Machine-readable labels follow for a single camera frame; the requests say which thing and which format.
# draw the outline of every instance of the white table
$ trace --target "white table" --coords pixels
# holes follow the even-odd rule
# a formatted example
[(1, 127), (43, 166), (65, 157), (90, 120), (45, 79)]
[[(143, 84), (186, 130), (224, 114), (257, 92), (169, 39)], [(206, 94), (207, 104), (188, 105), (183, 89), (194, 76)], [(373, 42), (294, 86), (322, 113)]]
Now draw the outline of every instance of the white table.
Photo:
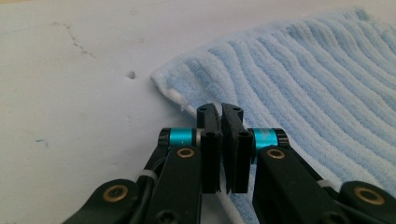
[[(134, 179), (162, 127), (194, 126), (149, 80), (177, 55), (259, 24), (339, 7), (362, 6), (396, 23), (394, 0), (5, 2), (1, 224), (64, 221), (101, 184)], [(205, 195), (202, 223), (227, 222), (217, 197)]]

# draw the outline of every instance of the light blue towel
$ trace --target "light blue towel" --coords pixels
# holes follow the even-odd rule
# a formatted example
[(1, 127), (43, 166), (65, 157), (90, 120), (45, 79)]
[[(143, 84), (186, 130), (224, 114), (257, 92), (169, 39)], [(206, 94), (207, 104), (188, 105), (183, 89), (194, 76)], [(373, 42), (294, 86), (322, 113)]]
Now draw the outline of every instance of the light blue towel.
[[(214, 41), (152, 80), (193, 116), (200, 105), (228, 103), (245, 110), (247, 127), (283, 128), (336, 189), (361, 180), (396, 196), (396, 29), (362, 9)], [(240, 212), (235, 223), (258, 223), (254, 173), (249, 194), (219, 196)]]

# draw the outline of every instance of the crack on surface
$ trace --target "crack on surface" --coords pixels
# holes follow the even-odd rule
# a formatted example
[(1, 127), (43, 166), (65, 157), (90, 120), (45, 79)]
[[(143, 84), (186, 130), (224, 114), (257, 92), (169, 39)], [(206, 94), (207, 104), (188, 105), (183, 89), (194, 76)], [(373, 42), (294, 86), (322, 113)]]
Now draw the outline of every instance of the crack on surface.
[(92, 58), (96, 59), (96, 57), (95, 57), (95, 55), (94, 55), (93, 53), (87, 51), (87, 50), (84, 48), (84, 46), (83, 46), (81, 43), (78, 42), (77, 38), (73, 35), (71, 25), (68, 25), (68, 24), (65, 24), (65, 23), (64, 23), (64, 24), (59, 24), (59, 25), (62, 25), (64, 28), (66, 28), (67, 33), (69, 34), (70, 38), (71, 38), (72, 41), (73, 41), (73, 45), (74, 45), (76, 48), (80, 49), (81, 53), (83, 53), (83, 54), (88, 54), (88, 55), (90, 55)]

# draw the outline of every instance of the towel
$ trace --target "towel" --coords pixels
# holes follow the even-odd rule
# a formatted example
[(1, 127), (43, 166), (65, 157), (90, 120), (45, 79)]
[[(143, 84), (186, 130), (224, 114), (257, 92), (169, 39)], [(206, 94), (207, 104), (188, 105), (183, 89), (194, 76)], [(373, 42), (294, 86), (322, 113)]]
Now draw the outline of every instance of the towel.
[[(245, 110), (247, 127), (282, 128), (336, 190), (360, 180), (396, 196), (396, 28), (364, 9), (226, 36), (151, 78), (193, 116), (200, 105), (228, 103)], [(255, 169), (248, 194), (219, 194), (234, 223), (259, 223)]]

